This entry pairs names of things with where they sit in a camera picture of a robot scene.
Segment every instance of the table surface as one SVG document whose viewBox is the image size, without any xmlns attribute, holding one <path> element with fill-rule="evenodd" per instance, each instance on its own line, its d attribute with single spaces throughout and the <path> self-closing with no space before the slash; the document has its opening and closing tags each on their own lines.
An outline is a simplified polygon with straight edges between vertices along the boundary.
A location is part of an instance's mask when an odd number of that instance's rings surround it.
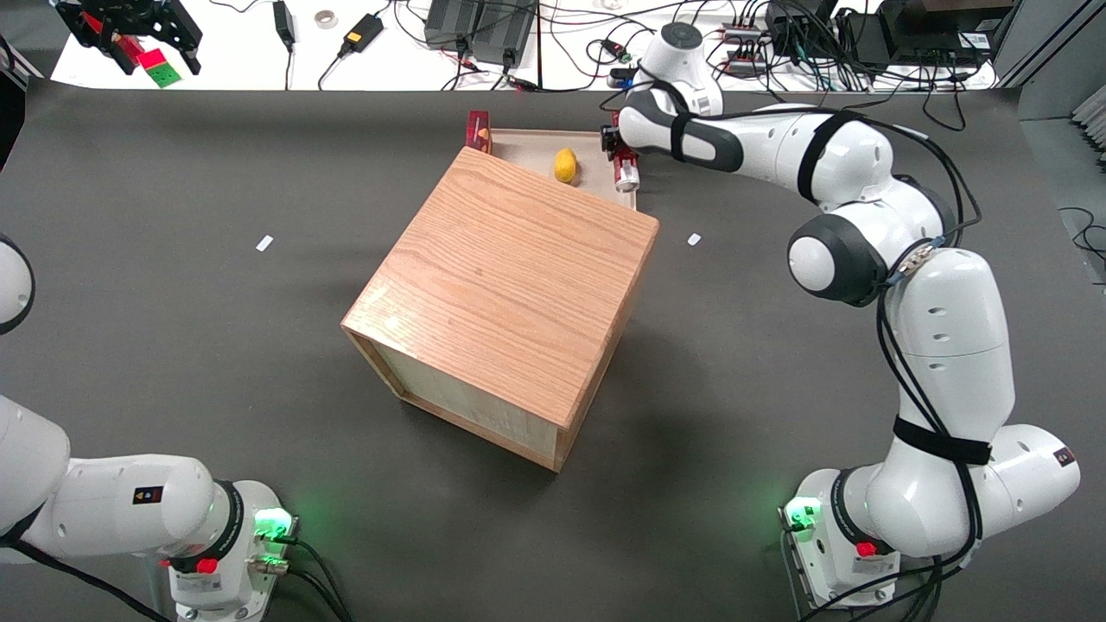
<svg viewBox="0 0 1106 622">
<path fill-rule="evenodd" d="M 787 274 L 786 241 L 816 211 L 800 197 L 641 158 L 639 208 L 660 235 L 556 476 L 404 405 L 342 334 L 462 144 L 468 110 L 489 110 L 493 127 L 605 121 L 601 93 L 523 96 L 35 84 L 0 220 L 40 290 L 0 348 L 0 392 L 62 425 L 74 456 L 196 456 L 218 477 L 268 483 L 359 620 L 791 619 L 775 507 L 813 469 L 883 459 L 897 405 L 873 310 L 814 299 Z M 731 110 L 764 100 L 727 97 Z M 966 247 L 990 260 L 1009 314 L 1011 423 L 1070 443 L 1083 485 L 989 539 L 937 619 L 1096 620 L 1100 294 L 1018 128 L 1016 95 L 962 100 L 961 134 L 927 125 L 918 96 L 870 112 L 931 133 L 978 195 L 985 218 Z M 928 154 L 893 142 L 897 172 L 947 191 Z M 146 593 L 132 558 L 77 563 Z M 0 619 L 76 611 L 134 619 L 46 569 L 0 567 Z M 282 581 L 272 622 L 325 619 Z"/>
<path fill-rule="evenodd" d="M 284 71 L 288 66 L 288 53 L 273 31 L 271 0 L 257 0 L 255 4 L 244 13 L 212 4 L 208 0 L 181 0 L 188 12 L 204 31 L 198 58 L 204 64 L 199 75 L 191 75 L 180 60 L 180 55 L 167 45 L 147 40 L 147 49 L 161 48 L 166 59 L 184 76 L 184 80 L 169 86 L 171 90 L 234 90 L 234 91 L 280 91 L 284 87 Z M 249 0 L 226 0 L 238 8 L 249 7 Z M 437 49 L 428 49 L 415 41 L 414 37 L 422 39 L 422 22 L 429 10 L 430 0 L 410 0 L 409 2 L 384 3 L 386 0 L 286 0 L 289 10 L 296 23 L 299 43 L 291 70 L 292 90 L 313 91 L 317 89 L 319 77 L 334 60 L 342 37 L 366 12 L 380 12 L 385 30 L 362 54 L 353 54 L 331 72 L 324 83 L 327 91 L 437 91 L 448 80 L 453 77 L 457 62 Z M 605 9 L 601 3 L 617 6 L 617 9 Z M 853 8 L 859 11 L 875 11 L 881 0 L 842 0 L 841 8 Z M 595 63 L 588 61 L 585 52 L 587 44 L 595 39 L 611 37 L 620 43 L 629 41 L 627 50 L 639 58 L 648 46 L 653 34 L 643 32 L 630 40 L 640 27 L 624 20 L 617 20 L 608 14 L 612 12 L 633 14 L 633 19 L 653 29 L 659 29 L 677 17 L 681 21 L 691 21 L 696 11 L 702 7 L 697 25 L 705 33 L 719 27 L 723 21 L 733 20 L 733 12 L 743 11 L 747 2 L 738 0 L 692 1 L 679 6 L 671 0 L 556 0 L 555 3 L 543 4 L 542 21 L 542 64 L 543 79 L 546 89 L 608 90 L 603 77 L 592 80 L 587 74 L 595 74 Z M 331 10 L 338 18 L 338 24 L 330 30 L 321 30 L 314 24 L 314 14 L 320 10 Z M 758 9 L 759 23 L 763 27 L 763 9 Z M 512 72 L 517 77 L 535 81 L 538 79 L 538 46 L 535 44 L 536 21 L 532 27 L 531 39 L 526 44 L 518 70 Z M 614 34 L 612 28 L 623 23 Z M 732 45 L 716 48 L 718 34 L 707 35 L 707 50 L 714 49 L 710 60 L 714 63 L 726 58 L 726 52 L 734 50 Z M 605 76 L 609 66 L 599 68 L 598 75 Z M 499 77 L 498 66 L 482 65 L 482 70 L 492 70 L 487 74 L 476 74 L 461 79 L 458 90 L 488 91 Z M 890 68 L 893 72 L 910 77 L 928 77 L 931 68 Z M 843 83 L 831 72 L 830 79 L 835 89 L 842 89 Z M 948 71 L 939 70 L 938 76 L 948 75 Z M 796 68 L 791 63 L 772 71 L 772 85 L 776 91 L 814 91 L 818 82 L 805 66 Z M 102 55 L 98 50 L 82 48 L 70 37 L 61 59 L 51 76 L 52 80 L 79 86 L 97 89 L 156 89 L 154 81 L 144 72 L 136 71 L 126 75 L 111 59 Z M 990 63 L 966 82 L 968 89 L 987 89 L 995 81 Z M 880 79 L 875 83 L 876 90 L 891 90 L 899 86 L 900 79 Z M 721 85 L 728 91 L 763 91 L 762 81 L 723 76 Z M 908 83 L 902 89 L 914 86 Z"/>
</svg>

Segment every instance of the white sticker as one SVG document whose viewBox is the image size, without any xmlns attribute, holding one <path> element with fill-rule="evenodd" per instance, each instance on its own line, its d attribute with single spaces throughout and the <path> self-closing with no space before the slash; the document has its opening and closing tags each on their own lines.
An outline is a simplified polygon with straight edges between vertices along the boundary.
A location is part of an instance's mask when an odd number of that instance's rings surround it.
<svg viewBox="0 0 1106 622">
<path fill-rule="evenodd" d="M 186 593 L 216 592 L 222 589 L 222 577 L 215 574 L 177 574 L 177 591 Z"/>
<path fill-rule="evenodd" d="M 876 557 L 853 558 L 853 572 L 856 574 L 887 574 L 895 570 L 895 562 Z"/>
<path fill-rule="evenodd" d="M 991 42 L 982 32 L 961 32 L 960 46 L 975 50 L 990 50 Z"/>
<path fill-rule="evenodd" d="M 975 30 L 979 31 L 994 30 L 999 28 L 1000 23 L 1002 23 L 1002 20 L 983 20 L 979 22 L 979 25 L 975 27 Z"/>
</svg>

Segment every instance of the red button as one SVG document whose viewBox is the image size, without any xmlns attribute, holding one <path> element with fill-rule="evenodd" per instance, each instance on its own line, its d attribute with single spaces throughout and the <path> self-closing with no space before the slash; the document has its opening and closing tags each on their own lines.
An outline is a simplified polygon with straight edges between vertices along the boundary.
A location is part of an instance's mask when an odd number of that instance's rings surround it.
<svg viewBox="0 0 1106 622">
<path fill-rule="evenodd" d="M 196 562 L 196 572 L 200 574 L 211 574 L 219 568 L 219 560 L 206 558 Z"/>
</svg>

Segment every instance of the roll of tape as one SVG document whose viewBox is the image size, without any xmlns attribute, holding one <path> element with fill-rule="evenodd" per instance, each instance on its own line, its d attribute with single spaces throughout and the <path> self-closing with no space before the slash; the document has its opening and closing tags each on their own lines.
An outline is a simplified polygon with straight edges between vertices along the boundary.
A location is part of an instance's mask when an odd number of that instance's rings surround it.
<svg viewBox="0 0 1106 622">
<path fill-rule="evenodd" d="M 323 30 L 330 30 L 338 24 L 338 18 L 334 11 L 319 11 L 315 13 L 315 25 Z"/>
</svg>

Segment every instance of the red carton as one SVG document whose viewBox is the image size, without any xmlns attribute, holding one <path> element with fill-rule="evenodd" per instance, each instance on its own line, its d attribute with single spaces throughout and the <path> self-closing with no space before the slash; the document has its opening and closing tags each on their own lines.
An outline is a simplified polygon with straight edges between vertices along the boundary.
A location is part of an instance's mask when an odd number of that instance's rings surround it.
<svg viewBox="0 0 1106 622">
<path fill-rule="evenodd" d="M 491 154 L 491 122 L 488 111 L 469 111 L 469 127 L 465 146 Z"/>
</svg>

